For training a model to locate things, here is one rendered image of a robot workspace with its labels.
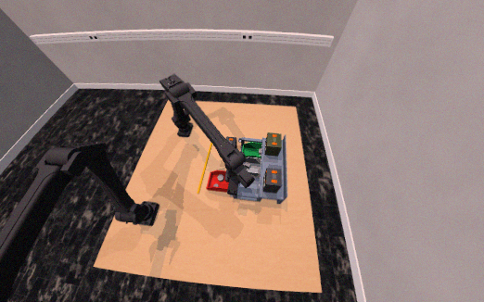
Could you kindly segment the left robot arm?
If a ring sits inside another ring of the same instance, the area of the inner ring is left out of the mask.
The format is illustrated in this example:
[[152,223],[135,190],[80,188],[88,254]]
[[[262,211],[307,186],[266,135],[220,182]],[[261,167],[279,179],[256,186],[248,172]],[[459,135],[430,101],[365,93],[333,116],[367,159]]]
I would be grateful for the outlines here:
[[[230,179],[230,181],[228,184],[227,194],[237,195],[237,187],[239,182],[245,188],[248,188],[254,182],[254,178],[243,165],[246,159],[245,154],[235,148],[223,137],[223,135],[218,131],[207,115],[199,107],[194,99],[197,97],[197,92],[190,85],[190,83],[185,83],[175,74],[169,76],[168,79],[165,78],[159,82],[167,92],[166,96],[171,102],[172,107],[176,107],[174,108],[172,119],[174,120],[175,126],[178,126],[177,128],[179,129],[177,135],[189,136],[193,127],[193,123],[189,122],[191,117],[215,146],[219,156],[224,162],[225,167],[228,169],[227,179],[228,181]],[[230,154],[232,155],[228,157]],[[238,176],[233,177],[232,175]]]

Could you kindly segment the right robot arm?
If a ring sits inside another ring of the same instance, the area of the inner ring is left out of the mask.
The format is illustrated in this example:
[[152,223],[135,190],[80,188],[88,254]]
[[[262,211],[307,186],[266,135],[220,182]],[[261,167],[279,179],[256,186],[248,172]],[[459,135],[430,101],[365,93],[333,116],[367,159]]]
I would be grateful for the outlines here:
[[110,165],[107,148],[105,143],[59,145],[39,161],[36,178],[0,232],[0,302],[7,302],[19,269],[63,190],[85,167],[113,203],[115,220],[151,225],[158,203],[135,204]]

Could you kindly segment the red bin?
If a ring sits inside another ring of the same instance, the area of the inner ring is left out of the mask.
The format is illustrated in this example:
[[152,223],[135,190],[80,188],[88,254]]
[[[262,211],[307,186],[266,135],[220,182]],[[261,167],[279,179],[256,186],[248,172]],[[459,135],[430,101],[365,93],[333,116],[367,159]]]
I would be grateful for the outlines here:
[[[222,174],[223,177],[225,178],[225,173],[226,173],[226,171],[223,171],[223,170],[211,171],[210,177],[209,177],[209,180],[208,180],[208,184],[207,184],[208,190],[218,191],[218,192],[226,192],[227,193],[229,182],[226,182],[226,180],[219,182],[218,179],[217,179],[218,175],[220,175],[220,174]],[[219,185],[219,187],[213,186],[215,183],[217,183]]]

